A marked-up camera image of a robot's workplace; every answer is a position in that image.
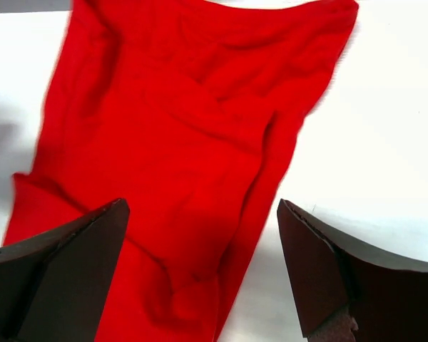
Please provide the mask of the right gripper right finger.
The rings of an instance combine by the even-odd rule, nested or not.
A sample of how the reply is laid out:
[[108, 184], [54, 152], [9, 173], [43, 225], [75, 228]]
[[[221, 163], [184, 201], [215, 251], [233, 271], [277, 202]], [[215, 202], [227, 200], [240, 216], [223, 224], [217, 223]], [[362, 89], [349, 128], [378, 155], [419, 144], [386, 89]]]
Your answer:
[[368, 244], [285, 199], [277, 220], [308, 341], [428, 341], [428, 262]]

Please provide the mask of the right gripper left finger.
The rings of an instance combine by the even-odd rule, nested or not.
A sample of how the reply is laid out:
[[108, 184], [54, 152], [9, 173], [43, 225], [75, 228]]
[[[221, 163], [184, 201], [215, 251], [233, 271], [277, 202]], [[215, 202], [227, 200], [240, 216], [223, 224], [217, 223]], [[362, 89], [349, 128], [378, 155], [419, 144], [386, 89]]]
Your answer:
[[129, 212], [116, 199], [0, 248], [0, 341], [93, 341]]

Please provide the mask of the red t shirt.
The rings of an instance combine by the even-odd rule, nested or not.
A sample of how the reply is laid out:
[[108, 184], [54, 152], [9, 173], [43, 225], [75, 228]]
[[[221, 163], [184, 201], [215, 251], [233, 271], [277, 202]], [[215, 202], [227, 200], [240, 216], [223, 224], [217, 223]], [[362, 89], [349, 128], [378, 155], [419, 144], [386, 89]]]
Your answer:
[[96, 340], [215, 341], [357, 11], [75, 1], [5, 243], [122, 197]]

